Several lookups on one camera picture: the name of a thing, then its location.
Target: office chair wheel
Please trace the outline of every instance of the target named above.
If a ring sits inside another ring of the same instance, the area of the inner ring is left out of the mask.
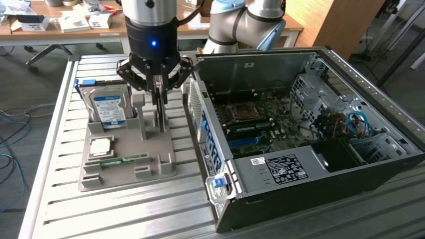
[[[28,66],[28,71],[30,73],[37,73],[38,72],[38,68],[36,66]]]
[[[96,43],[96,47],[97,47],[100,50],[105,49],[104,45],[100,44],[100,43]]]
[[[33,52],[33,47],[32,46],[24,46],[24,50],[26,52]]]

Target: white box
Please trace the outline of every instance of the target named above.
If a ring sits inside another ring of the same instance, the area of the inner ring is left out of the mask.
[[[45,31],[48,17],[42,15],[16,15],[22,31]]]
[[[86,19],[82,16],[61,16],[58,18],[61,32],[89,30]]]
[[[186,0],[188,3],[192,3],[193,5],[196,5],[198,3],[197,0]]]
[[[88,24],[93,28],[108,29],[110,26],[110,21],[112,21],[112,14],[109,13],[93,14],[88,20]]]

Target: slotted metal table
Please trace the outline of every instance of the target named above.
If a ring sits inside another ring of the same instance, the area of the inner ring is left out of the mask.
[[[180,90],[170,93],[166,105],[177,176],[81,193],[77,179],[88,113],[73,82],[120,79],[116,62],[124,58],[90,55],[68,61],[20,239],[395,239],[425,235],[423,163],[373,192],[229,233],[214,233]],[[144,113],[152,114],[156,108],[149,97],[146,102]]]

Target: floor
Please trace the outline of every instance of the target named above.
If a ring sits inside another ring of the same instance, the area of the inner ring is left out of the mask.
[[[374,20],[367,31],[370,36],[377,34],[383,21],[383,19]],[[409,31],[395,49],[391,52],[387,52],[386,59],[373,57],[370,62],[353,63],[358,70],[367,75],[370,80],[375,81],[377,79],[373,78],[373,74],[367,70],[365,64],[369,66],[369,68],[373,68],[374,75],[377,78],[379,78],[417,35],[417,30],[413,29]],[[105,43],[104,46],[106,50],[98,50],[94,47],[94,44],[81,44],[69,46],[68,48],[74,54],[84,55],[122,53],[121,45],[118,43]],[[42,47],[36,46],[34,49],[36,51],[40,51]],[[387,84],[385,84],[385,90],[387,94],[421,123],[425,123],[425,112],[423,107],[421,107],[425,101],[425,81],[422,81],[425,78],[425,69],[411,70],[409,66],[423,53],[423,51],[425,42],[422,42],[422,44],[417,47],[405,63],[393,74]],[[24,65],[32,54],[33,53],[25,52],[22,47],[16,47],[9,56],[0,57],[1,110],[8,110],[16,107],[28,108],[38,104],[52,103],[56,101],[60,81],[66,64],[66,55],[60,50],[54,50],[48,55],[48,58],[41,59],[34,64],[34,66],[37,66],[40,69],[40,73],[32,74],[26,71]],[[52,108],[41,109],[38,112],[34,112],[34,114],[42,114],[49,110],[52,110]],[[13,119],[25,120],[25,117],[13,117]],[[29,186],[32,185],[36,174],[37,162],[42,151],[49,120],[49,117],[32,118],[29,122],[29,135],[10,147],[20,162],[22,174]],[[0,120],[0,136],[9,136],[18,127],[20,125]],[[0,148],[0,153],[8,153],[5,148]],[[1,179],[4,178],[2,175],[5,175],[4,170],[5,169],[0,170]],[[14,172],[5,183],[0,184],[0,208],[17,198],[20,195],[20,190],[21,185],[18,174]],[[29,192],[25,191],[24,197],[12,207],[13,210],[0,213],[1,239],[13,239],[17,237],[28,197]]]

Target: wooden panel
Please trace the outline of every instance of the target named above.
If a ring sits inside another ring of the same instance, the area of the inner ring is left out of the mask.
[[[383,1],[334,0],[313,45],[329,45],[347,59]]]
[[[289,0],[286,14],[303,26],[296,47],[313,46],[333,0]]]
[[[288,14],[303,25],[296,47],[329,45],[347,59],[383,1],[286,1]]]

